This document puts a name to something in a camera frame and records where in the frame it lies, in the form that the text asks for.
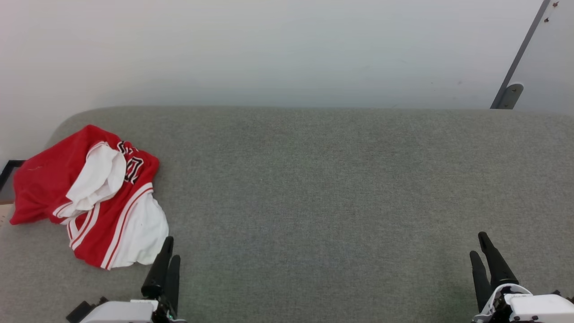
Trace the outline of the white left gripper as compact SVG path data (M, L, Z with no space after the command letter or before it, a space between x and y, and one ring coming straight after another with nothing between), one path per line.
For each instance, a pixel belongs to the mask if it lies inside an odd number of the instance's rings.
M81 323L186 323L176 318L180 294L179 255L172 256L174 238L166 237L141 287L147 299L109 301L96 306ZM163 296L163 302L157 300Z

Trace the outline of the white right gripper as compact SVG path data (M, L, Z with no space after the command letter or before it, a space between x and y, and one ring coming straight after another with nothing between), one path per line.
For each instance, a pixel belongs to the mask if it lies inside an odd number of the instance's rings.
M472 278L475 286L479 313L474 323L572 323L574 305L572 298L564 298L555 291L535 296L519 281L500 251L487 233L478 233L482 253L486 256L490 282L486 268L476 251L470 252Z

